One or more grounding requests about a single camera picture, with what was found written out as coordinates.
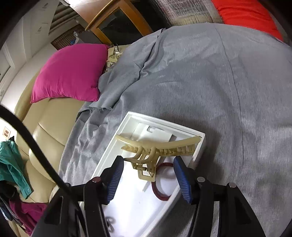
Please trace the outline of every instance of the sofa cushion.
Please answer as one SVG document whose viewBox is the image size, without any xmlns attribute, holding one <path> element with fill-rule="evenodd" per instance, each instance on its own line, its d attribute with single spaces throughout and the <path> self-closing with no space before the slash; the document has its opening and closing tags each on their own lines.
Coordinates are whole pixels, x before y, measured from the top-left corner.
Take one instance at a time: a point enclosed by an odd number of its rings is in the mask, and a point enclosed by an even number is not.
<svg viewBox="0 0 292 237">
<path fill-rule="evenodd" d="M 36 126 L 38 125 L 39 120 L 41 119 L 48 102 L 49 99 L 45 99 L 40 102 L 32 104 L 29 110 L 27 111 L 26 116 L 23 118 L 22 122 L 27 127 L 31 134 L 33 134 Z M 29 147 L 18 133 L 15 136 L 15 142 L 18 145 L 19 150 L 22 150 L 25 154 L 28 155 Z"/>
<path fill-rule="evenodd" d="M 30 183 L 33 192 L 29 196 L 30 200 L 23 200 L 20 197 L 22 201 L 31 202 L 32 200 L 33 202 L 37 203 L 48 203 L 50 194 L 53 188 L 56 186 L 56 184 L 45 178 L 43 175 L 41 175 L 34 168 L 30 161 L 28 161 L 25 164 L 24 175 L 26 176 L 28 182 Z"/>
<path fill-rule="evenodd" d="M 29 156 L 20 147 L 18 147 L 18 149 L 23 160 L 23 164 L 25 165 L 25 163 L 29 160 Z"/>
<path fill-rule="evenodd" d="M 51 99 L 39 125 L 62 145 L 66 145 L 75 124 L 76 115 L 84 101 L 71 98 Z"/>
<path fill-rule="evenodd" d="M 38 74 L 39 74 L 39 71 L 29 81 L 24 91 L 22 92 L 21 96 L 19 97 L 17 105 L 15 106 L 14 114 L 20 119 L 20 121 L 23 121 L 23 119 L 26 117 L 27 112 L 30 109 L 30 106 L 31 106 L 30 98 L 32 96 L 32 88 L 34 86 L 34 82 Z"/>
<path fill-rule="evenodd" d="M 61 156 L 65 146 L 55 140 L 51 135 L 49 135 L 40 125 L 36 127 L 33 133 L 33 138 L 41 148 L 42 152 L 44 153 L 54 170 L 58 172 Z M 48 173 L 45 171 L 45 169 L 42 167 L 40 162 L 31 151 L 31 149 L 29 150 L 29 160 L 38 172 L 40 172 L 43 176 L 53 182 L 51 177 L 48 175 Z"/>
<path fill-rule="evenodd" d="M 33 132 L 34 139 L 56 172 L 59 170 L 64 147 L 83 103 L 72 98 L 50 99 Z M 53 181 L 31 150 L 29 159 L 42 175 Z"/>
<path fill-rule="evenodd" d="M 15 222 L 8 221 L 9 226 L 14 231 L 17 237 L 28 237 L 29 235 L 25 233 L 23 229 L 20 228 L 19 225 L 17 225 Z"/>
</svg>

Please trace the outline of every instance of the framed picture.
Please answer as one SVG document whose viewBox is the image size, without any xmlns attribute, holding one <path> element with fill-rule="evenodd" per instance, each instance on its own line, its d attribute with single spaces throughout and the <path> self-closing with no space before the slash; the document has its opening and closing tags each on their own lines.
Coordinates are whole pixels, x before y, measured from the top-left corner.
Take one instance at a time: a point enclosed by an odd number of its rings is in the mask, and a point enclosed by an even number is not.
<svg viewBox="0 0 292 237">
<path fill-rule="evenodd" d="M 10 136 L 10 130 L 7 127 L 4 127 L 3 136 L 8 140 Z"/>
</svg>

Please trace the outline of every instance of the metal screw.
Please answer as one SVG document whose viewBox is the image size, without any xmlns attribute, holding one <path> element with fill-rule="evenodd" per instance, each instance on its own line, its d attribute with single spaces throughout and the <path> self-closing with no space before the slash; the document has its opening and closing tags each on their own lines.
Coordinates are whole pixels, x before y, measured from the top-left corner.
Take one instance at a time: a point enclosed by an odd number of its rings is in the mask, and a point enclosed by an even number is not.
<svg viewBox="0 0 292 237">
<path fill-rule="evenodd" d="M 237 187 L 237 185 L 235 183 L 233 183 L 233 182 L 230 182 L 229 183 L 229 187 L 232 188 L 232 189 L 234 189 L 234 188 Z"/>
<path fill-rule="evenodd" d="M 204 177 L 198 177 L 198 178 L 197 178 L 197 181 L 198 181 L 199 183 L 204 183 L 206 180 L 205 180 Z"/>
<path fill-rule="evenodd" d="M 92 179 L 92 182 L 94 182 L 94 183 L 98 183 L 98 182 L 100 182 L 101 181 L 101 178 L 100 177 L 94 177 L 93 179 Z"/>
</svg>

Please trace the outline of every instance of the green jacket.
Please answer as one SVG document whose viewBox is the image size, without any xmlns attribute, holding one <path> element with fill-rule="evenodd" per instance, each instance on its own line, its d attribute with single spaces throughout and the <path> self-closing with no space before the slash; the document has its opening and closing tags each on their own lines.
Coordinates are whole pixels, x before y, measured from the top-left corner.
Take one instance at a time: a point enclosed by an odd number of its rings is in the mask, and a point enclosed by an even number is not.
<svg viewBox="0 0 292 237">
<path fill-rule="evenodd" d="M 24 165 L 15 142 L 0 142 L 0 180 L 16 183 L 25 199 L 32 189 L 23 175 Z"/>
</svg>

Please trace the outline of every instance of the gray fabric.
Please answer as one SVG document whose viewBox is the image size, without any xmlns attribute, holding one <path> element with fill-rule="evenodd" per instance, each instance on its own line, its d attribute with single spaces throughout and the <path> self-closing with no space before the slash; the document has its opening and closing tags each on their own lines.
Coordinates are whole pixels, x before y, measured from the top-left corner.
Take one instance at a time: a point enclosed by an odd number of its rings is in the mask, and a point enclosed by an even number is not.
<svg viewBox="0 0 292 237">
<path fill-rule="evenodd" d="M 292 218 L 292 51 L 260 31 L 194 24 L 133 43 L 100 77 L 99 101 L 86 103 L 59 174 L 87 182 L 128 111 L 206 133 L 197 171 L 235 182 L 268 237 Z M 186 236 L 192 207 L 182 199 L 151 236 Z M 214 213 L 213 235 L 218 227 Z"/>
</svg>

